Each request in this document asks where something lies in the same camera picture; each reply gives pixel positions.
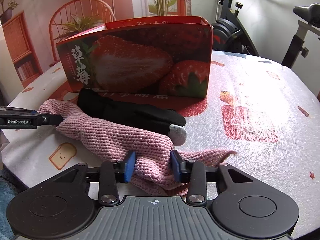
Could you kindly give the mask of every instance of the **purple vase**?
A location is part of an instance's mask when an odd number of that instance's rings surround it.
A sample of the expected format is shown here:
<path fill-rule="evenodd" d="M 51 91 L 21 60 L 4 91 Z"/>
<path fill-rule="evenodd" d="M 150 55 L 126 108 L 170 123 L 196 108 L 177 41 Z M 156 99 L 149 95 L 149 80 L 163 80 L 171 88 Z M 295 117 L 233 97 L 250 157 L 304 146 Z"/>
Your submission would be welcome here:
<path fill-rule="evenodd" d="M 4 11 L 3 14 L 0 15 L 1 24 L 4 24 L 7 21 L 9 21 L 11 17 L 12 17 L 12 9 L 8 8 L 7 10 Z"/>

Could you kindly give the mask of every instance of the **pink towel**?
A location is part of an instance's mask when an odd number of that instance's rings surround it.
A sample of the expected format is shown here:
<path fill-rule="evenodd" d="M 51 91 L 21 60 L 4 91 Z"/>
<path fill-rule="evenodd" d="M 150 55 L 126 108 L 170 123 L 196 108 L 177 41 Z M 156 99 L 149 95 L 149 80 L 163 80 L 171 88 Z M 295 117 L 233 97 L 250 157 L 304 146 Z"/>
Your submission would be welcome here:
<path fill-rule="evenodd" d="M 154 132 L 92 118 L 70 102 L 50 99 L 39 108 L 41 113 L 61 114 L 64 121 L 57 127 L 62 134 L 80 140 L 102 160 L 122 160 L 129 150 L 136 151 L 137 160 L 131 182 L 151 195 L 184 195 L 188 184 L 176 183 L 170 169 L 169 137 Z M 205 150 L 179 152 L 184 159 L 195 159 L 216 166 L 234 151 Z"/>

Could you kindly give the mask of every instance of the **glove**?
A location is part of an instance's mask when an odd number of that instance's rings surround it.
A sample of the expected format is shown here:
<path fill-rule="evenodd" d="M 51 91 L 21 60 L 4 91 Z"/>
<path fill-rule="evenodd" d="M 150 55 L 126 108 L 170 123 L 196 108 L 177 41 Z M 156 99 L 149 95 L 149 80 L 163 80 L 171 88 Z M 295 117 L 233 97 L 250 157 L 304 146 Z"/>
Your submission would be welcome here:
<path fill-rule="evenodd" d="M 152 105 L 114 101 L 91 89 L 81 89 L 77 105 L 87 115 L 168 136 L 174 145 L 183 145 L 186 119 L 174 110 Z"/>

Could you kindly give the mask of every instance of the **chair backrest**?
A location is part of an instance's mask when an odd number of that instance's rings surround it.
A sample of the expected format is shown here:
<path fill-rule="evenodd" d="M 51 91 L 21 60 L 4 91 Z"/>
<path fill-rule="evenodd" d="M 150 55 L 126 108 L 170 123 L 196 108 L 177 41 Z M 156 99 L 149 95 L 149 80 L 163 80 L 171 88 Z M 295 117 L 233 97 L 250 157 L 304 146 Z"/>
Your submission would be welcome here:
<path fill-rule="evenodd" d="M 49 23 L 50 43 L 55 61 L 59 59 L 55 45 L 59 40 L 55 40 L 55 38 L 65 32 L 61 24 L 72 22 L 72 15 L 78 17 L 97 16 L 105 23 L 116 20 L 111 7 L 102 0 L 72 0 L 61 6 L 54 13 Z"/>

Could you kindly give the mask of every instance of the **red cardboard box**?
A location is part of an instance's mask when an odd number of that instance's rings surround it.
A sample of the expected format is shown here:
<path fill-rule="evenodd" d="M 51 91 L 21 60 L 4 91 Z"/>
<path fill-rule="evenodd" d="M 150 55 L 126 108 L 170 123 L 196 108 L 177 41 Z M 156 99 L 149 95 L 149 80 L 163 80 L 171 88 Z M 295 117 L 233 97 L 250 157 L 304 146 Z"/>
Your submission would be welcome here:
<path fill-rule="evenodd" d="M 205 98 L 212 26 L 195 16 L 109 22 L 57 43 L 74 92 Z"/>

